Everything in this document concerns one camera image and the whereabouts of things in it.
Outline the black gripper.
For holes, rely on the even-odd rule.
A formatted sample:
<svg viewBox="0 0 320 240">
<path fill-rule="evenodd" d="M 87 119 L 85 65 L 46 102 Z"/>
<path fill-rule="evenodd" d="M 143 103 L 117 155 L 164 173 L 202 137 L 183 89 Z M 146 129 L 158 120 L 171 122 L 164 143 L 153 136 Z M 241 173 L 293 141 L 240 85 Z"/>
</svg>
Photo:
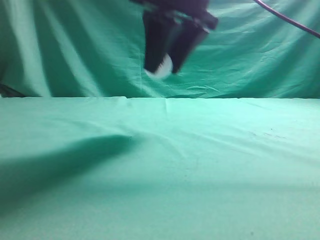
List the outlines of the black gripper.
<svg viewBox="0 0 320 240">
<path fill-rule="evenodd" d="M 157 71 L 171 47 L 172 73 L 177 74 L 189 54 L 207 37 L 209 31 L 218 25 L 218 18 L 207 11 L 207 0 L 133 2 L 143 7 L 144 69 L 151 73 Z"/>
</svg>

